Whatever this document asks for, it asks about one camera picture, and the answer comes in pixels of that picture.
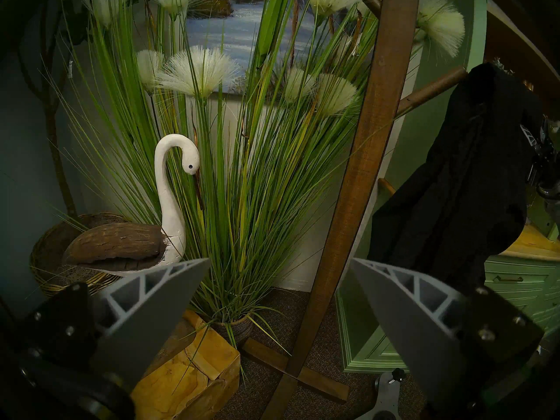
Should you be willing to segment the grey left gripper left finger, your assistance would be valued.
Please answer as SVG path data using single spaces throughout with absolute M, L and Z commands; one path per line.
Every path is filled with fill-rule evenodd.
M 39 371 L 116 376 L 131 392 L 174 331 L 207 274 L 207 258 L 125 276 L 91 295 L 75 283 L 21 322 L 18 367 L 33 381 Z

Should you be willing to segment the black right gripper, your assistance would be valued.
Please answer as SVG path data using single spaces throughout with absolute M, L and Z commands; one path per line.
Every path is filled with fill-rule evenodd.
M 534 151 L 527 183 L 545 200 L 559 200 L 559 151 L 550 136 L 559 130 L 559 121 L 543 116 L 536 136 L 520 124 L 520 128 Z

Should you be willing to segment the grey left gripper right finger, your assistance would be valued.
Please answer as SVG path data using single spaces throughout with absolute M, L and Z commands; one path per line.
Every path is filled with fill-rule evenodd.
M 495 291 L 465 296 L 427 274 L 353 258 L 375 318 L 432 409 L 489 409 L 508 397 L 544 336 Z

